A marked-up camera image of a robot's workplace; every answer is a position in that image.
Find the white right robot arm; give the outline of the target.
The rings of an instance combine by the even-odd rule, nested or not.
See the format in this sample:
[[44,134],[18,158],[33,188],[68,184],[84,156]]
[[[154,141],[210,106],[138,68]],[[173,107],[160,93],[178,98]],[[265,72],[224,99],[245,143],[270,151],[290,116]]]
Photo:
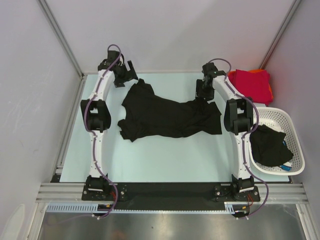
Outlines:
[[258,113],[252,100],[243,96],[232,86],[228,72],[218,70],[213,61],[202,66],[203,78],[196,81],[195,96],[207,102],[212,101],[215,92],[225,102],[223,125],[231,137],[234,157],[234,174],[230,185],[216,185],[213,190],[214,200],[246,201],[249,195],[258,195],[255,190],[255,176],[250,166],[250,134],[256,130],[254,115]]

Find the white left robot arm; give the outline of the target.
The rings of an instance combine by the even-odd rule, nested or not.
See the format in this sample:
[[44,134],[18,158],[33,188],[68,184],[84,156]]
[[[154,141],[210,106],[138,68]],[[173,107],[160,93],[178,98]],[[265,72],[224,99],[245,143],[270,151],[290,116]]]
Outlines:
[[126,82],[138,78],[132,62],[126,67],[125,57],[120,50],[107,50],[107,58],[98,65],[98,77],[88,98],[81,100],[80,109],[85,130],[91,144],[91,164],[84,183],[83,201],[105,201],[115,199],[115,190],[103,167],[105,137],[111,127],[112,117],[106,100],[114,85],[124,87]]

